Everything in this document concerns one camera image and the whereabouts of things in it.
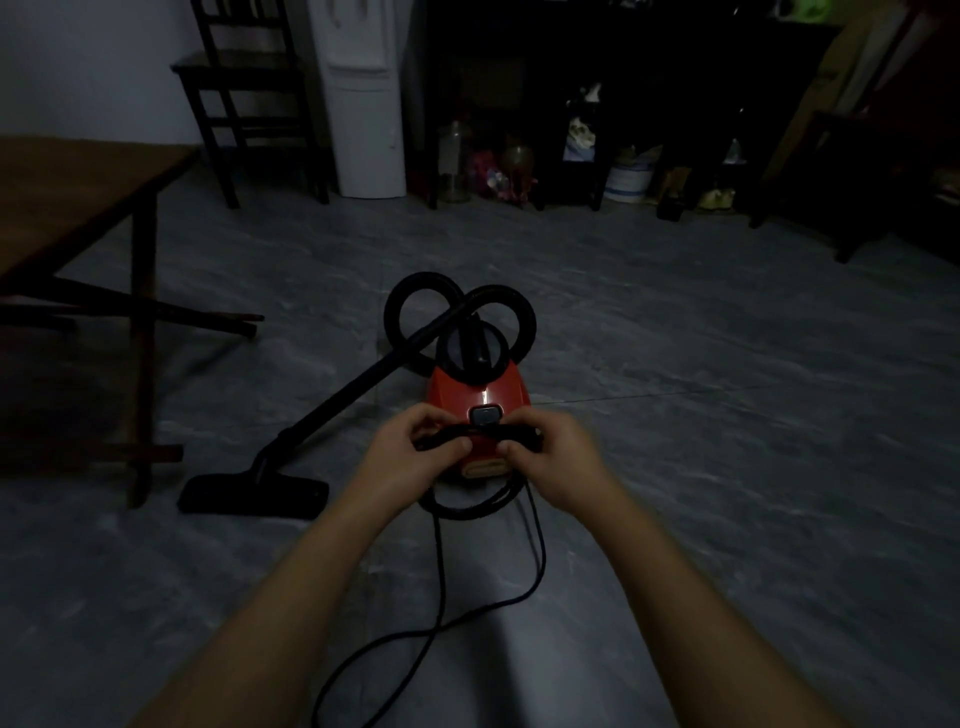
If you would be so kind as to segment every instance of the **white bucket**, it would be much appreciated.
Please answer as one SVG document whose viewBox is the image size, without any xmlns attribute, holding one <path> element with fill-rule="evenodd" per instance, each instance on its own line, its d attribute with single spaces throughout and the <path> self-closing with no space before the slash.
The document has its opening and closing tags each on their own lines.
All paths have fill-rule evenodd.
<svg viewBox="0 0 960 728">
<path fill-rule="evenodd" d="M 639 205 L 654 176 L 657 157 L 640 155 L 630 163 L 615 161 L 607 176 L 603 196 L 628 205 Z"/>
</svg>

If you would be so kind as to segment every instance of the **white wall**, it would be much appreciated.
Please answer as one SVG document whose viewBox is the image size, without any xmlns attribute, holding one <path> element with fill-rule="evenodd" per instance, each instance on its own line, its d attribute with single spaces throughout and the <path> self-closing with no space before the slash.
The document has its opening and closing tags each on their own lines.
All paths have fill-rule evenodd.
<svg viewBox="0 0 960 728">
<path fill-rule="evenodd" d="M 201 47 L 187 0 L 0 4 L 0 133 L 199 142 L 170 64 Z"/>
<path fill-rule="evenodd" d="M 397 0 L 401 83 L 422 143 L 424 0 Z M 328 139 L 323 87 L 305 0 L 287 0 L 304 61 L 314 125 Z M 223 32 L 225 47 L 276 47 L 254 33 Z M 203 48 L 189 0 L 6 0 L 0 2 L 0 133 L 200 143 L 170 64 Z M 210 113 L 221 113 L 206 94 Z M 241 112 L 292 112 L 289 99 L 238 94 Z M 222 141 L 231 143 L 229 132 Z"/>
</svg>

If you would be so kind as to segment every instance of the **floor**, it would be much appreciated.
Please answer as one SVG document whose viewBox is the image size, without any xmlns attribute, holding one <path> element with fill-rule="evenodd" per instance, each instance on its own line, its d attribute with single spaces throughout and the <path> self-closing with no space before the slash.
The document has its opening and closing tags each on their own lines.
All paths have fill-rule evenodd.
<svg viewBox="0 0 960 728">
<path fill-rule="evenodd" d="M 529 298 L 533 399 L 592 428 L 635 496 L 854 723 L 960 722 L 960 270 L 896 240 L 840 266 L 800 231 L 749 231 L 741 217 L 674 225 L 614 204 L 431 212 L 414 199 L 322 207 L 274 183 L 239 192 L 244 207 L 228 210 L 200 169 L 160 198 L 162 297 L 267 317 L 254 343 L 161 325 L 158 431 L 186 445 L 182 466 L 158 467 L 134 512 L 122 469 L 0 481 L 0 723 L 121 726 L 237 606 L 302 526 L 182 516 L 180 485 L 244 469 L 373 363 L 384 299 L 417 270 Z M 67 273 L 124 286 L 126 234 Z M 407 324 L 439 310 L 414 299 Z M 126 341 L 112 322 L 77 341 L 12 334 L 3 422 L 107 434 L 124 413 Z M 397 373 L 287 472 L 339 491 L 377 423 L 422 387 Z M 439 639 L 381 725 L 674 724 L 597 546 L 544 503 L 540 517 L 540 590 Z M 450 614 L 533 579 L 514 507 L 450 523 L 444 542 Z M 364 560 L 324 669 L 428 624 L 434 569 L 429 519 L 410 509 Z M 415 648 L 352 670 L 324 725 L 360 725 Z"/>
</svg>

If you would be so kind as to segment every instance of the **hand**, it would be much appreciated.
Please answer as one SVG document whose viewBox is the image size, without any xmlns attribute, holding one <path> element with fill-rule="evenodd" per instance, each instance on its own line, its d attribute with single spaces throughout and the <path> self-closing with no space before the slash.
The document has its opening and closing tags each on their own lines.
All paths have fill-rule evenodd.
<svg viewBox="0 0 960 728">
<path fill-rule="evenodd" d="M 571 415 L 520 407 L 501 422 L 531 425 L 543 433 L 542 452 L 531 452 L 510 440 L 501 442 L 497 452 L 530 478 L 550 505 L 580 518 L 598 492 L 621 487 L 592 438 Z"/>
<path fill-rule="evenodd" d="M 382 506 L 390 518 L 415 503 L 440 473 L 470 452 L 469 437 L 458 437 L 438 448 L 417 452 L 413 440 L 455 425 L 454 415 L 431 404 L 415 404 L 381 426 L 345 496 Z"/>
</svg>

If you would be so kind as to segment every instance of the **forearm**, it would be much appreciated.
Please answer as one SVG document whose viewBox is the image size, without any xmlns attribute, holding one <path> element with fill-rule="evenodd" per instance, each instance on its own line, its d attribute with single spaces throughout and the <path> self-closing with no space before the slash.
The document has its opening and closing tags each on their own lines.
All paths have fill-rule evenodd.
<svg viewBox="0 0 960 728">
<path fill-rule="evenodd" d="M 684 728 L 842 726 L 622 487 L 580 515 L 611 561 Z"/>
<path fill-rule="evenodd" d="M 293 723 L 350 574 L 389 520 L 348 493 L 310 527 L 132 728 Z"/>
</svg>

